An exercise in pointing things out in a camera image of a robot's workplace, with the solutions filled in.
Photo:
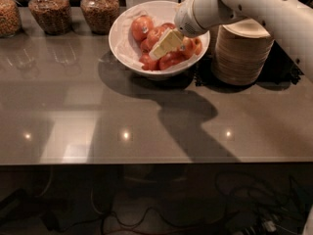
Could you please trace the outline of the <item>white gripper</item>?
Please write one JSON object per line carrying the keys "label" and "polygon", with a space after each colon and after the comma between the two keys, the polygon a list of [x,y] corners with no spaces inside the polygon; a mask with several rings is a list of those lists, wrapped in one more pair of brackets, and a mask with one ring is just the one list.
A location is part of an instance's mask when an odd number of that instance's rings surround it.
{"label": "white gripper", "polygon": [[175,51],[183,42],[184,35],[196,37],[206,33],[203,19],[205,3],[202,0],[185,0],[176,7],[174,24],[177,29],[168,28],[149,53],[158,60],[171,51]]}

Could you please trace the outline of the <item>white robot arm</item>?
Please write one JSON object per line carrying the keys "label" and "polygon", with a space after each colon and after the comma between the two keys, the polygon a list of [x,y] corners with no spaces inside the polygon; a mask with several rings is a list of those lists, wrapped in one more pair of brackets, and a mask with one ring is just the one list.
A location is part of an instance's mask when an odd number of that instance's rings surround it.
{"label": "white robot arm", "polygon": [[313,9],[298,0],[185,0],[177,7],[175,29],[167,30],[150,57],[157,60],[178,47],[182,39],[197,37],[220,24],[253,19],[313,80]]}

